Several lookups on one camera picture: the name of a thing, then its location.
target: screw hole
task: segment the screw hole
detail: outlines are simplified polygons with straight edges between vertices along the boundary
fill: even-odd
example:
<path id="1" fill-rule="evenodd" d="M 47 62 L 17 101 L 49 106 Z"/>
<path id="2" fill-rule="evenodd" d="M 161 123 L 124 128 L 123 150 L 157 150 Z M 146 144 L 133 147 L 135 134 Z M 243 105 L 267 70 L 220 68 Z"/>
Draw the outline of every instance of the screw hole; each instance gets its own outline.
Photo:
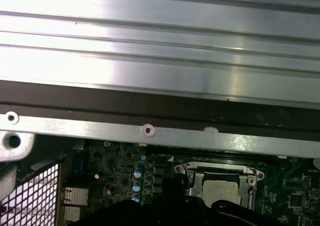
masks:
<path id="1" fill-rule="evenodd" d="M 15 120 L 15 117 L 13 115 L 8 115 L 8 120 L 13 121 L 13 120 Z"/>
<path id="2" fill-rule="evenodd" d="M 11 135 L 8 138 L 8 144 L 12 148 L 17 148 L 21 144 L 21 139 L 16 135 Z"/>

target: surface mount component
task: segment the surface mount component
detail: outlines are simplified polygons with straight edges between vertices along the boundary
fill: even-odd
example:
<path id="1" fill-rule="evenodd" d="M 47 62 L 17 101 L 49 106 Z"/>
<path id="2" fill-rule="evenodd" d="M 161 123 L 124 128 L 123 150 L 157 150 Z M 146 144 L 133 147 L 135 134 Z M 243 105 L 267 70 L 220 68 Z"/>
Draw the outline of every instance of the surface mount component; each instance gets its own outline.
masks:
<path id="1" fill-rule="evenodd" d="M 257 182 L 263 180 L 263 172 L 242 165 L 189 162 L 177 165 L 176 173 L 188 176 L 187 194 L 211 204 L 228 200 L 248 209 L 254 209 Z"/>

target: silver metal surface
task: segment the silver metal surface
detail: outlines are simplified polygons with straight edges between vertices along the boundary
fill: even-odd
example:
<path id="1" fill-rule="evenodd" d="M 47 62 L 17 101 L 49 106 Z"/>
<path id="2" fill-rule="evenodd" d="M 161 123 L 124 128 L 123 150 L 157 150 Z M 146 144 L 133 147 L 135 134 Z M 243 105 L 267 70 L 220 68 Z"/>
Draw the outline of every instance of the silver metal surface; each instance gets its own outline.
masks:
<path id="1" fill-rule="evenodd" d="M 11 145 L 11 137 L 18 137 L 18 145 Z M 26 157 L 34 145 L 35 135 L 21 132 L 0 131 L 0 162 L 17 161 Z"/>
<path id="2" fill-rule="evenodd" d="M 254 209 L 257 181 L 264 178 L 260 178 L 258 175 L 263 172 L 242 165 L 202 162 L 188 162 L 175 166 L 175 169 L 177 167 L 186 169 L 183 173 L 188 175 L 191 180 L 189 195 L 202 198 L 208 207 L 211 207 L 211 204 L 218 200 L 228 200 L 245 208 Z M 193 177 L 189 174 L 188 169 L 195 170 Z M 229 169 L 230 172 L 221 173 L 220 169 Z M 234 170 L 242 171 L 242 173 L 235 174 Z M 238 183 L 226 180 L 230 176 L 237 178 Z"/>
<path id="3" fill-rule="evenodd" d="M 64 203 L 68 205 L 88 205 L 88 189 L 64 188 Z"/>
<path id="4" fill-rule="evenodd" d="M 100 139 L 141 144 L 179 146 L 210 150 L 236 151 L 302 158 L 320 158 L 320 142 L 280 139 L 260 136 L 226 134 L 155 127 L 150 138 L 142 134 L 142 126 L 62 120 L 20 116 L 19 122 L 9 125 L 0 115 L 0 129 L 77 138 Z"/>
<path id="5" fill-rule="evenodd" d="M 263 176 L 259 178 L 259 180 L 264 179 L 265 175 L 263 172 L 259 170 L 255 170 L 248 166 L 244 165 L 229 165 L 229 164 L 217 164 L 217 163 L 205 163 L 205 162 L 187 162 L 181 165 L 176 165 L 174 167 L 174 171 L 177 173 L 179 172 L 178 169 L 187 169 L 187 170 L 196 170 L 198 167 L 202 168 L 216 168 L 216 169 L 225 169 L 225 170 L 237 170 L 242 171 L 244 174 L 262 174 Z"/>
<path id="6" fill-rule="evenodd" d="M 320 0 L 0 0 L 0 22 L 0 80 L 320 109 Z"/>
<path id="7" fill-rule="evenodd" d="M 1 172 L 0 202 L 15 189 L 16 174 L 17 174 L 16 165 L 11 165 L 7 170 Z"/>

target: chip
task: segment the chip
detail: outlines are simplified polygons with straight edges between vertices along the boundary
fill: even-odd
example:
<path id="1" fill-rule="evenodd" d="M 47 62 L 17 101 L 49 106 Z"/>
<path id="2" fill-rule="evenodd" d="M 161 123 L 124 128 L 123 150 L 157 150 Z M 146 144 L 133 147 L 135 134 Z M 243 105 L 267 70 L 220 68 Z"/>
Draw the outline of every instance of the chip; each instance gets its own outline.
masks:
<path id="1" fill-rule="evenodd" d="M 299 194 L 291 194 L 290 195 L 290 201 L 289 201 L 289 207 L 290 208 L 301 208 L 303 203 L 303 195 Z"/>

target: metal panel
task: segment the metal panel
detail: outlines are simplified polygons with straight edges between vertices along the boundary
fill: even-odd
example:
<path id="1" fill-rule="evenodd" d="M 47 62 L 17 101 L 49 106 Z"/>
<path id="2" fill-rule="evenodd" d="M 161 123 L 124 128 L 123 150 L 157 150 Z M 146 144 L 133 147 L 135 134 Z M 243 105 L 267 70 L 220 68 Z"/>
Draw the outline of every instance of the metal panel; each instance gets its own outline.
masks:
<path id="1" fill-rule="evenodd" d="M 88 205 L 89 189 L 70 188 L 64 189 L 64 203 L 68 205 Z"/>
<path id="2" fill-rule="evenodd" d="M 18 186 L 1 202 L 1 226 L 54 226 L 58 165 Z"/>
<path id="3" fill-rule="evenodd" d="M 320 0 L 0 0 L 0 79 L 320 108 Z"/>
<path id="4" fill-rule="evenodd" d="M 320 158 L 320 142 L 219 133 L 215 128 L 204 131 L 155 127 L 152 137 L 142 126 L 20 116 L 16 125 L 0 128 L 39 134 L 64 135 L 110 141 L 177 146 L 207 150 Z"/>

